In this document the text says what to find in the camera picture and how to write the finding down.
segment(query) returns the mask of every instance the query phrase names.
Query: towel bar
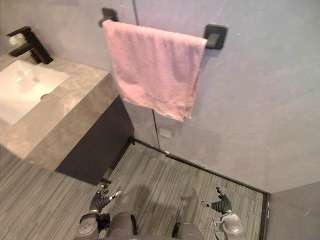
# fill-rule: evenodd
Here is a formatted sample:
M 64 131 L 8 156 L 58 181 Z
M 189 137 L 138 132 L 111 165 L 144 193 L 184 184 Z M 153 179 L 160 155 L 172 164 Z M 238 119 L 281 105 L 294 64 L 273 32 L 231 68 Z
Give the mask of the towel bar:
M 98 22 L 100 27 L 102 27 L 102 23 L 106 20 L 118 22 L 117 12 L 114 9 L 103 7 L 101 10 L 103 18 Z M 227 32 L 228 27 L 225 25 L 218 25 L 214 23 L 206 25 L 203 36 L 207 39 L 205 48 L 216 50 L 222 49 L 224 47 Z

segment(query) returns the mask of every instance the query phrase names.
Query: gray striped floor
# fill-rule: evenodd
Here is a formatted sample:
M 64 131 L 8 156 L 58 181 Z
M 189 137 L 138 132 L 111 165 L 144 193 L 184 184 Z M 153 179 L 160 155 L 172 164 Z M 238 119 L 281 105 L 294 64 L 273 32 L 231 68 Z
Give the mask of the gray striped floor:
M 97 187 L 23 162 L 3 148 L 0 157 L 0 240 L 71 240 Z M 227 189 L 247 239 L 258 239 L 261 193 L 141 144 L 128 148 L 108 179 L 110 191 L 123 194 L 103 212 L 134 214 L 139 234 L 170 236 L 176 222 L 192 222 L 213 240 L 212 217 L 219 214 L 200 201 L 218 200 L 214 188 L 220 186 Z

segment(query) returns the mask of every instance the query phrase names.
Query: marble countertop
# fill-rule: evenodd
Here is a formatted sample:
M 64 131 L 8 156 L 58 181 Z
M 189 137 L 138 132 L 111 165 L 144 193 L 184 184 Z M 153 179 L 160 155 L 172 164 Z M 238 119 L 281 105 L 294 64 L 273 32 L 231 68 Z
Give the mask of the marble countertop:
M 0 70 L 19 58 L 3 55 Z M 43 67 L 70 77 L 11 126 L 3 126 L 0 144 L 17 157 L 50 170 L 56 169 L 72 148 L 119 95 L 105 70 L 53 57 Z

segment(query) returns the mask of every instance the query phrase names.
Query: towel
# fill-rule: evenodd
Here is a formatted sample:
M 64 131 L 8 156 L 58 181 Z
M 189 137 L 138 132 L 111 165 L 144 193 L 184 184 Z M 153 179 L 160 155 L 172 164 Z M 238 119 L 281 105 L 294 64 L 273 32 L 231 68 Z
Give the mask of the towel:
M 112 20 L 103 28 L 123 99 L 181 122 L 191 118 L 207 40 Z

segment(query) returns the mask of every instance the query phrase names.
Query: sink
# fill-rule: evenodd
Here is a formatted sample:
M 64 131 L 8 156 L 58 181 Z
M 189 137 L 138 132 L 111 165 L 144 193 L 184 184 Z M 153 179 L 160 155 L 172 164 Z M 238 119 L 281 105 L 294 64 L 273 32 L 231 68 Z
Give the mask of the sink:
M 69 75 L 17 60 L 0 72 L 0 119 L 15 124 Z

